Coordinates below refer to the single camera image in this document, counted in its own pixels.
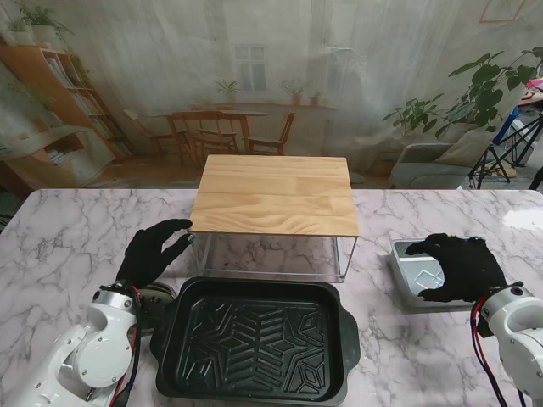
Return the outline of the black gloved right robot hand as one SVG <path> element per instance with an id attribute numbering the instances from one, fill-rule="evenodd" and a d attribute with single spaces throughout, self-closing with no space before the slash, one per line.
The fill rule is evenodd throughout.
<path id="1" fill-rule="evenodd" d="M 481 237 L 460 238 L 445 233 L 427 236 L 406 248 L 406 254 L 427 254 L 439 262 L 445 281 L 441 287 L 425 289 L 418 296 L 425 301 L 473 303 L 495 287 L 507 284 L 495 256 Z"/>

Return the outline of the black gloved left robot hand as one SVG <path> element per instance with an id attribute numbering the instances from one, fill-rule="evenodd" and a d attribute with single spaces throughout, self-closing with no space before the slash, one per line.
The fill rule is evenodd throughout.
<path id="1" fill-rule="evenodd" d="M 192 225 L 188 219 L 171 219 L 139 230 L 125 251 L 115 280 L 136 289 L 154 282 L 193 242 L 194 235 L 187 232 L 168 248 L 163 248 L 164 243 L 174 233 L 188 231 Z"/>

